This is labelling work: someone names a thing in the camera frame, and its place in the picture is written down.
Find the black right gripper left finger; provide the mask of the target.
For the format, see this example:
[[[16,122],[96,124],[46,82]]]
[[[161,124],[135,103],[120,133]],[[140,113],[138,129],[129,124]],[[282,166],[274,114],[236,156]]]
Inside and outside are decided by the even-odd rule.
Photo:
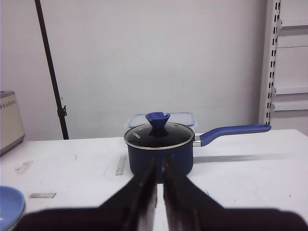
[[[157,204],[156,162],[151,159],[99,207],[46,209],[23,216],[16,231],[151,231]]]

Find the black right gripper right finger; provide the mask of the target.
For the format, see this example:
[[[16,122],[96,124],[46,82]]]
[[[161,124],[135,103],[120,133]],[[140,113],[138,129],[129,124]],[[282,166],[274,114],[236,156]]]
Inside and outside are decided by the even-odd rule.
[[[195,186],[168,155],[163,197],[171,231],[306,231],[296,213],[274,208],[225,208]]]

